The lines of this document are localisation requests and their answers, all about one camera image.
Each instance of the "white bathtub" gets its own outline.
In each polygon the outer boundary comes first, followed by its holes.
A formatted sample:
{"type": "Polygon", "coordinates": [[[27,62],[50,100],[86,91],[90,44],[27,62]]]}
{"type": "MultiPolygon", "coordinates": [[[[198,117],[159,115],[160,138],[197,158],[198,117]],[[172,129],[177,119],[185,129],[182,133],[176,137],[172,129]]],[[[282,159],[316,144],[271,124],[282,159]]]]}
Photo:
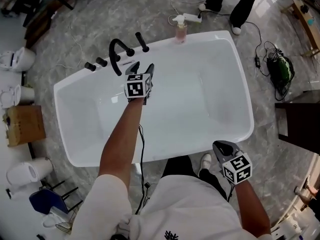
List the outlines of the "white bathtub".
{"type": "MultiPolygon", "coordinates": [[[[167,39],[120,53],[122,76],[108,66],[82,69],[54,85],[60,133],[69,161],[97,167],[103,147],[128,104],[124,94],[127,62],[140,61],[143,73],[154,63],[153,89],[143,106],[143,161],[210,150],[216,140],[239,142],[253,132],[254,120],[245,74],[228,31],[191,34],[184,44],[167,39]]],[[[137,138],[132,163],[141,157],[137,138]]]]}

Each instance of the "shoe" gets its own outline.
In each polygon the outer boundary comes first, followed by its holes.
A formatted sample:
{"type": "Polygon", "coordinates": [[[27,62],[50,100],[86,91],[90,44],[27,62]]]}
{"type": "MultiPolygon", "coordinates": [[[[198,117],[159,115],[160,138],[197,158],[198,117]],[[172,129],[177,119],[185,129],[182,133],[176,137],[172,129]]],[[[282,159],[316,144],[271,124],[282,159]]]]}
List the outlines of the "shoe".
{"type": "Polygon", "coordinates": [[[305,182],[303,184],[304,189],[307,189],[307,187],[309,186],[309,182],[310,182],[310,175],[305,179],[305,182]]]}
{"type": "Polygon", "coordinates": [[[300,195],[300,193],[301,193],[301,191],[300,191],[300,189],[299,189],[299,187],[298,186],[296,186],[295,188],[294,188],[294,191],[293,191],[297,196],[299,196],[300,195]]]}
{"type": "Polygon", "coordinates": [[[237,36],[239,36],[241,34],[241,28],[240,27],[236,27],[236,26],[231,24],[231,30],[237,36]]]}
{"type": "Polygon", "coordinates": [[[202,169],[208,169],[210,168],[211,166],[211,162],[212,162],[212,158],[211,158],[211,155],[209,153],[205,153],[203,155],[203,157],[201,158],[201,167],[200,167],[200,170],[199,170],[199,173],[198,173],[198,176],[200,174],[200,171],[202,169]]]}
{"type": "Polygon", "coordinates": [[[218,13],[221,10],[221,8],[218,9],[218,8],[208,7],[206,3],[199,4],[198,9],[201,12],[214,12],[214,13],[218,13]]]}

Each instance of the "pink soap bottle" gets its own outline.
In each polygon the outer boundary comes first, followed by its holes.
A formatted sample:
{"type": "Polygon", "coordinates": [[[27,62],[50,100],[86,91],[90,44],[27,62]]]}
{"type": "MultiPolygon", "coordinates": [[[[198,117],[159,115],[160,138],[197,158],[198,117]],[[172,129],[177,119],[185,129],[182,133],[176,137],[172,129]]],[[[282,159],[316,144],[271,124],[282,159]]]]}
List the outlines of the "pink soap bottle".
{"type": "Polygon", "coordinates": [[[187,24],[185,23],[185,17],[183,15],[178,15],[172,20],[177,22],[175,27],[175,41],[178,44],[182,44],[187,38],[187,24]]]}

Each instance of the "blue chair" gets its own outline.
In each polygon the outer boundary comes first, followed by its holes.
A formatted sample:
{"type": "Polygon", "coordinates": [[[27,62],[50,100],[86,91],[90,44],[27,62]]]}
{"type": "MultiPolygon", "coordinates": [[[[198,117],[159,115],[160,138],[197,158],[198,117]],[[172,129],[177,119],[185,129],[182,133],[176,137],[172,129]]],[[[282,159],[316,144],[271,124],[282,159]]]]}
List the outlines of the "blue chair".
{"type": "Polygon", "coordinates": [[[65,204],[65,200],[70,196],[72,192],[76,191],[78,187],[70,190],[64,195],[59,195],[53,191],[53,189],[60,186],[64,182],[65,180],[51,188],[43,188],[38,192],[35,192],[32,195],[30,195],[29,200],[33,209],[35,209],[39,213],[47,215],[50,213],[52,207],[56,207],[65,214],[68,214],[74,208],[78,207],[83,202],[82,200],[70,209],[68,209],[65,204]]]}

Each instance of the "fiducial marker cube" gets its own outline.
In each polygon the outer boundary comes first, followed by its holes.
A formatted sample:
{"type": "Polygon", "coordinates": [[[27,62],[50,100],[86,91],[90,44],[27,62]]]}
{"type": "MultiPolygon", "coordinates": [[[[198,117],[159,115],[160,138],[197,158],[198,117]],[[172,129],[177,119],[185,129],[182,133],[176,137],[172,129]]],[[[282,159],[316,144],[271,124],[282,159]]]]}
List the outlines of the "fiducial marker cube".
{"type": "Polygon", "coordinates": [[[232,183],[239,184],[252,176],[252,162],[247,153],[243,153],[222,164],[223,176],[232,183]]]}
{"type": "Polygon", "coordinates": [[[129,74],[126,77],[124,89],[128,99],[144,98],[148,95],[151,90],[150,74],[129,74]]]}

